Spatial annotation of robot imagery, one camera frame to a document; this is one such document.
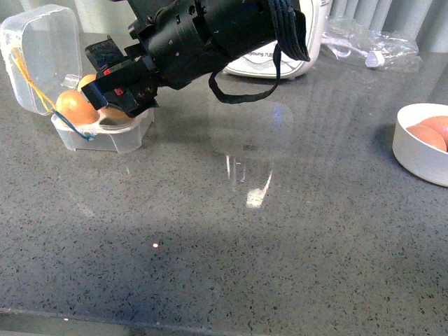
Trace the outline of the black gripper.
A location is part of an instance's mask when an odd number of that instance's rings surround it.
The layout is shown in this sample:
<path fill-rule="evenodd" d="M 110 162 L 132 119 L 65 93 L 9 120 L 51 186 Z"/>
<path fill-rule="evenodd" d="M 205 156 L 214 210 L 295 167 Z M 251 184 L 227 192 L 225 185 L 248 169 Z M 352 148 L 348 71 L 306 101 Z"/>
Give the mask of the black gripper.
<path fill-rule="evenodd" d="M 95 109 L 112 105 L 134 118 L 156 106 L 160 87 L 180 90 L 224 67 L 224 50 L 214 40 L 203 6 L 165 6 L 154 12 L 134 6 L 129 34 L 137 42 L 121 51 L 112 38 L 93 43 L 85 54 L 97 79 L 81 88 Z"/>

